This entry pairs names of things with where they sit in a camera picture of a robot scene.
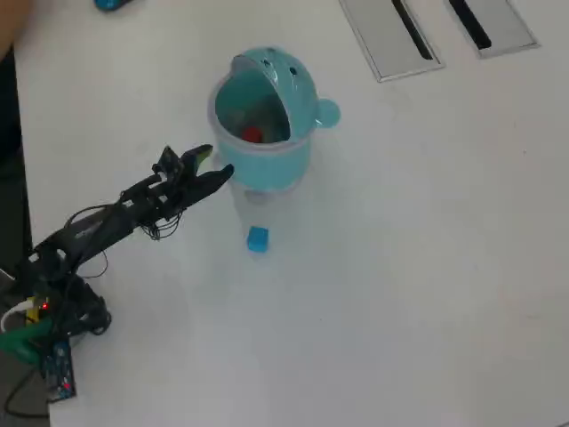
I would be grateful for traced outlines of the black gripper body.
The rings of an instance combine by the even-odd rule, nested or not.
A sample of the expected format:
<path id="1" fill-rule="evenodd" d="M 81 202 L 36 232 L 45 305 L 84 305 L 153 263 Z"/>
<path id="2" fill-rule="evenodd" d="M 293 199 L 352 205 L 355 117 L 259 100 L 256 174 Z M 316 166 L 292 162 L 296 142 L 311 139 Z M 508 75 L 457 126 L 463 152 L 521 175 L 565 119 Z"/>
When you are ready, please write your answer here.
<path id="1" fill-rule="evenodd" d="M 183 178 L 174 183 L 161 176 L 148 177 L 148 200 L 151 210 L 149 221 L 169 220 L 198 203 L 200 179 L 197 176 Z"/>

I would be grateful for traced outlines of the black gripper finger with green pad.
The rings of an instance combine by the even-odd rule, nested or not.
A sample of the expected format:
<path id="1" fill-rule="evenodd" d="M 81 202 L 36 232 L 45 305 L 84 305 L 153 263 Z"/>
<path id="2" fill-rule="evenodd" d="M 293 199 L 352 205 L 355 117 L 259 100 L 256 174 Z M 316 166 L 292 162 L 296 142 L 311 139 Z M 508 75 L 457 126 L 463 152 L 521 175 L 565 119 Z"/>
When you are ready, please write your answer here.
<path id="1" fill-rule="evenodd" d="M 182 163 L 182 178 L 205 178 L 211 175 L 211 171 L 199 174 L 200 165 L 212 154 L 213 146 L 203 144 L 194 147 L 186 152 L 180 158 Z"/>
<path id="2" fill-rule="evenodd" d="M 195 181 L 195 198 L 211 196 L 232 177 L 234 171 L 234 166 L 227 164 L 220 170 L 198 175 Z"/>

